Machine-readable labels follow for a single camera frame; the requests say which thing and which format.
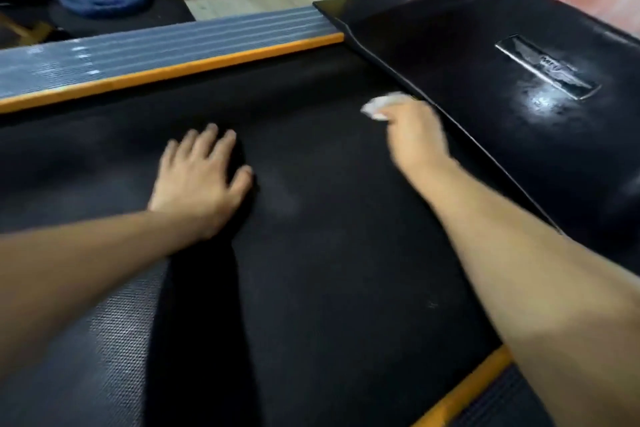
wipe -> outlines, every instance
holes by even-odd
[[[407,98],[412,97],[406,93],[402,93],[401,91],[394,91],[387,93],[386,95],[370,99],[368,103],[365,103],[362,106],[360,111],[373,120],[387,121],[388,118],[382,115],[380,110],[388,105],[394,105],[395,103],[399,103],[400,100]]]

metal badge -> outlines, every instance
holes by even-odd
[[[576,68],[552,58],[517,34],[497,42],[495,47],[571,98],[585,99],[596,93],[601,86],[578,76]]]

forearm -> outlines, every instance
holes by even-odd
[[[145,211],[0,237],[0,377],[22,351],[200,232],[193,218]]]
[[[638,279],[453,161],[418,172],[412,184],[442,221],[494,326],[556,422],[576,424],[572,407],[585,413],[583,425],[611,422],[612,412],[624,414],[617,424],[638,415],[629,393],[640,387]]]

orange trim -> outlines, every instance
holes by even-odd
[[[420,420],[412,427],[443,427],[447,425],[480,396],[512,361],[511,352],[503,344],[425,415],[421,416]]]
[[[119,90],[131,86],[144,85],[160,80],[168,80],[171,78],[179,78],[180,76],[193,75],[217,69],[225,66],[233,66],[249,61],[281,56],[283,54],[304,51],[308,49],[327,46],[343,42],[344,34],[330,34],[301,41],[288,42],[286,44],[277,44],[267,48],[254,49],[250,51],[242,51],[224,56],[216,56],[208,59],[200,59],[187,63],[176,64],[174,66],[159,67],[149,69],[148,71],[140,71],[131,75],[114,76],[113,78],[105,78],[103,80],[78,83],[77,85],[69,85],[52,90],[38,91],[10,98],[0,99],[0,113],[17,112],[25,108],[41,107],[65,101],[68,99],[83,98],[108,91]]]

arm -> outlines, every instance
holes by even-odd
[[[557,425],[638,425],[639,278],[468,174],[427,105],[405,99],[383,113],[394,162]]]
[[[225,225],[252,173],[242,167],[227,186],[235,133],[211,151],[216,133],[169,142],[146,211],[0,238],[0,378],[113,289]]]

